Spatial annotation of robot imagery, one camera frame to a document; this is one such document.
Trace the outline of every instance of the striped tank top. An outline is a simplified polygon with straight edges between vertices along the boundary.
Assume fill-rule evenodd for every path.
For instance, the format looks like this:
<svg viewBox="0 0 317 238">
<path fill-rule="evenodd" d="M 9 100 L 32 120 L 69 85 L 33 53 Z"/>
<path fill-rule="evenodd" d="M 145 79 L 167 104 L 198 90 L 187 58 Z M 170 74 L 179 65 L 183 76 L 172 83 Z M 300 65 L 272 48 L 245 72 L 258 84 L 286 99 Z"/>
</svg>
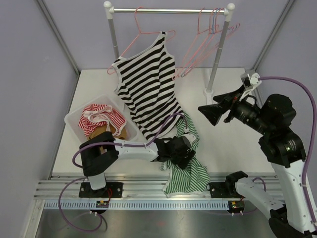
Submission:
<svg viewBox="0 0 317 238">
<path fill-rule="evenodd" d="M 174 94 L 175 60 L 165 47 L 165 32 L 154 43 L 131 58 L 119 57 L 113 64 L 119 77 L 114 91 L 128 106 L 132 120 L 147 140 L 153 138 L 164 121 L 182 109 Z M 168 133 L 181 116 L 176 116 L 159 134 Z"/>
</svg>

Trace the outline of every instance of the rack post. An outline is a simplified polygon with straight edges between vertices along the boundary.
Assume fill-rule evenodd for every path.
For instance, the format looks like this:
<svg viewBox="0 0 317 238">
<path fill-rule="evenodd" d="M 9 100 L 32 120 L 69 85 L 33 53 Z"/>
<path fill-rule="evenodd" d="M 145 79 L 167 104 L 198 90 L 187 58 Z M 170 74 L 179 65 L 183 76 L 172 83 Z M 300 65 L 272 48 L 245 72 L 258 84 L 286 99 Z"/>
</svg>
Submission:
<svg viewBox="0 0 317 238">
<path fill-rule="evenodd" d="M 118 48 L 118 43 L 117 43 L 117 37 L 115 36 L 115 29 L 114 29 L 114 23 L 113 23 L 113 15 L 111 13 L 111 9 L 113 8 L 111 2 L 105 1 L 104 2 L 104 7 L 106 10 L 106 15 L 109 23 L 109 28 L 110 28 L 110 34 L 111 34 L 111 39 L 112 39 L 112 45 L 113 45 L 113 51 L 114 51 L 114 56 L 115 59 L 119 58 L 119 48 Z"/>
<path fill-rule="evenodd" d="M 217 53 L 216 53 L 216 56 L 214 58 L 214 62 L 213 62 L 213 66 L 212 66 L 212 70 L 211 70 L 208 86 L 204 90 L 204 94 L 206 96 L 206 103 L 207 104 L 211 104 L 212 103 L 212 95 L 213 95 L 212 85 L 213 85 L 214 78 L 215 78 L 216 73 L 217 73 L 218 64 L 219 64 L 219 60 L 220 60 L 220 57 L 221 57 L 223 44 L 224 44 L 224 41 L 226 39 L 227 30 L 228 30 L 228 27 L 229 27 L 229 24 L 230 24 L 230 21 L 231 21 L 231 17 L 232 17 L 232 13 L 233 13 L 234 8 L 235 8 L 235 5 L 233 3 L 229 3 L 228 6 L 227 6 L 228 14 L 226 15 L 225 20 L 224 20 L 222 33 L 221 33 L 221 37 L 220 37 Z"/>
</svg>

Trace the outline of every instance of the white platform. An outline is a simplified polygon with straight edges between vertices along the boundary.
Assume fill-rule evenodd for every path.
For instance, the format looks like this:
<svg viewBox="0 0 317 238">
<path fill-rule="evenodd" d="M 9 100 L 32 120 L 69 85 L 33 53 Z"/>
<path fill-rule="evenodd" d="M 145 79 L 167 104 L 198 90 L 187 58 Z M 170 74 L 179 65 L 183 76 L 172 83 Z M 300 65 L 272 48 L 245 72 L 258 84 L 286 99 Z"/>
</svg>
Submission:
<svg viewBox="0 0 317 238">
<path fill-rule="evenodd" d="M 241 85 L 242 68 L 220 68 L 214 81 L 214 94 L 223 94 L 238 89 Z M 223 118 L 217 126 L 212 126 L 197 107 L 206 104 L 203 95 L 205 83 L 209 78 L 209 70 L 195 69 L 188 76 L 176 80 L 175 95 L 192 118 L 200 135 L 197 149 L 197 159 L 207 166 L 210 173 L 230 173 L 243 170 L 246 173 L 273 173 L 270 163 L 260 150 L 258 140 L 260 134 L 234 119 L 231 123 L 223 123 Z M 104 69 L 83 70 L 71 105 L 73 111 L 94 97 L 108 93 L 119 105 L 122 101 L 113 90 L 117 86 L 116 74 L 108 75 Z M 55 176 L 65 173 L 82 173 L 82 170 L 72 164 L 72 156 L 78 150 L 69 129 L 66 127 L 53 168 Z M 160 170 L 160 163 L 141 160 L 116 161 L 106 173 L 130 176 L 164 176 L 167 171 Z"/>
</svg>

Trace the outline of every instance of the metal bracket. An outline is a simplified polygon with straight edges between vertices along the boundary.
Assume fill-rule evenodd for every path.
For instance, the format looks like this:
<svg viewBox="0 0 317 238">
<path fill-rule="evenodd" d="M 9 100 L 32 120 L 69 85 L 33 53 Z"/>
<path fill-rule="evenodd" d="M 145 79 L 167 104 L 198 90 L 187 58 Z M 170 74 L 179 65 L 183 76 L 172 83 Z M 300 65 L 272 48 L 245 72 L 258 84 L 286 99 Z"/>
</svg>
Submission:
<svg viewBox="0 0 317 238">
<path fill-rule="evenodd" d="M 246 71 L 241 75 L 242 83 L 245 87 L 245 90 L 240 97 L 240 101 L 249 95 L 253 90 L 255 90 L 262 83 L 259 81 L 259 74 L 255 73 L 254 70 Z"/>
<path fill-rule="evenodd" d="M 230 194 L 225 182 L 211 182 L 209 188 L 211 198 L 241 198 L 238 193 Z"/>
<path fill-rule="evenodd" d="M 98 190 L 92 190 L 89 182 L 83 182 L 80 185 L 79 197 L 109 198 L 108 189 L 111 189 L 111 198 L 122 198 L 123 183 L 121 182 L 107 182 L 105 188 Z"/>
</svg>

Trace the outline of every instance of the brown cloth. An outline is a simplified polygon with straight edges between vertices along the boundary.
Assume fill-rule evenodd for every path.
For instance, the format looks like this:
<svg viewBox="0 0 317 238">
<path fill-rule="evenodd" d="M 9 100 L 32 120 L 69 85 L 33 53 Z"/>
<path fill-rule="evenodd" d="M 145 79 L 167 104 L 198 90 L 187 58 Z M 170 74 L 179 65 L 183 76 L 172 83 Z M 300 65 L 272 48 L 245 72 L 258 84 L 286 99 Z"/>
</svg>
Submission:
<svg viewBox="0 0 317 238">
<path fill-rule="evenodd" d="M 92 139 L 94 137 L 96 137 L 97 135 L 100 135 L 101 133 L 105 132 L 107 129 L 107 125 L 103 125 L 103 126 L 98 126 L 88 137 L 88 139 Z M 110 130 L 111 133 L 114 134 L 115 133 L 115 128 L 110 124 Z M 125 140 L 127 138 L 127 131 L 125 129 L 125 127 L 122 129 L 120 135 L 118 136 L 114 136 L 118 139 L 122 139 Z"/>
</svg>

